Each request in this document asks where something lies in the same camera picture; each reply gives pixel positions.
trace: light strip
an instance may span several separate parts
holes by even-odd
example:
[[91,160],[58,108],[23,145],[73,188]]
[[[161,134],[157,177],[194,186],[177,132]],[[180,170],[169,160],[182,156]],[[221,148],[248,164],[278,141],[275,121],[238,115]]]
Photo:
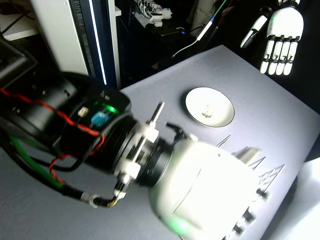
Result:
[[100,43],[99,43],[99,37],[98,37],[98,31],[97,31],[97,26],[96,26],[96,17],[95,17],[95,12],[94,12],[94,5],[92,3],[92,0],[89,0],[89,6],[90,6],[91,19],[92,19],[92,24],[93,24],[93,31],[94,31],[94,36],[95,36],[96,47],[98,49],[100,66],[101,66],[101,70],[102,70],[103,82],[104,82],[105,85],[107,85],[107,79],[106,79],[106,75],[105,75],[105,68],[104,68],[104,63],[102,61]]

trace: plate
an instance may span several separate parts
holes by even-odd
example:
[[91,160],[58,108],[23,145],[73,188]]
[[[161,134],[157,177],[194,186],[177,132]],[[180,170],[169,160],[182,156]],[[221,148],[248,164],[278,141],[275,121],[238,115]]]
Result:
[[195,120],[208,127],[224,127],[235,116],[235,108],[229,98],[210,87],[191,90],[185,98],[185,105]]

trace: tabletop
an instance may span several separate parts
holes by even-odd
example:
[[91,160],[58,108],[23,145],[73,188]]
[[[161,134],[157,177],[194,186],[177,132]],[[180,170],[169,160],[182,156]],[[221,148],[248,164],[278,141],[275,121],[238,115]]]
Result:
[[[235,116],[229,125],[209,128],[189,116],[185,96],[197,87],[214,88],[231,100]],[[131,99],[134,117],[143,122],[158,102],[165,102],[156,128],[169,142],[174,133],[165,124],[174,122],[213,145],[231,135],[223,146],[231,153],[246,146],[261,148],[259,157],[266,159],[255,169],[256,174],[286,165],[268,189],[270,198],[255,212],[256,221],[245,227],[240,239],[261,238],[320,132],[320,115],[224,46],[193,56],[122,92]],[[51,159],[40,152],[32,155]],[[30,178],[3,151],[0,158],[0,239],[179,239],[152,213],[145,187],[133,185],[114,208],[93,209]],[[60,175],[75,187],[106,198],[116,183],[113,176],[86,164]]]

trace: white robotic hand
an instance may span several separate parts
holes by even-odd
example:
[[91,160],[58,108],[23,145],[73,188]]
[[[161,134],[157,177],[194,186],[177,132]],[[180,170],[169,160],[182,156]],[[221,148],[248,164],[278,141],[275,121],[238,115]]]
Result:
[[[289,75],[295,59],[298,41],[301,39],[304,20],[302,15],[297,11],[299,0],[279,1],[280,7],[275,11],[268,24],[267,38],[268,42],[265,48],[260,72],[269,75]],[[248,34],[243,39],[240,47],[247,47],[262,29],[268,20],[266,13],[260,16]]]

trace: green light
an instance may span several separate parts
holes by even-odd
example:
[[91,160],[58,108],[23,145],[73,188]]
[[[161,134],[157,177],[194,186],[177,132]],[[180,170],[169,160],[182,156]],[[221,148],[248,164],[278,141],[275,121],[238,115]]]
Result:
[[191,223],[183,218],[175,218],[171,222],[171,229],[180,236],[183,236],[190,228]]
[[114,113],[114,114],[118,114],[119,111],[117,109],[115,109],[113,106],[110,106],[108,104],[102,103],[102,106],[105,107],[107,110],[109,110],[110,112]]

